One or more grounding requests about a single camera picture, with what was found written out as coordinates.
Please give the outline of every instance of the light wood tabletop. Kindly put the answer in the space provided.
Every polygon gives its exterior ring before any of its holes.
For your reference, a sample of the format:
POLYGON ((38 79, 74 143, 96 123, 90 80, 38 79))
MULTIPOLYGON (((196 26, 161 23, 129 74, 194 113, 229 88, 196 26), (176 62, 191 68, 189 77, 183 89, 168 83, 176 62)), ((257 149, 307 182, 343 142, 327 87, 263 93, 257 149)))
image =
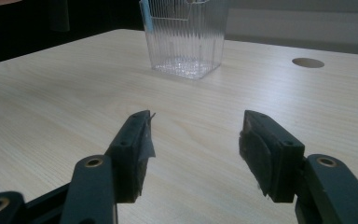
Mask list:
POLYGON ((146 109, 157 157, 120 223, 296 223, 295 205, 265 198, 239 155, 245 109, 358 177, 358 55, 234 41, 223 54, 203 79, 166 75, 150 68, 144 32, 116 30, 1 62, 0 191, 29 202, 68 183, 146 109))

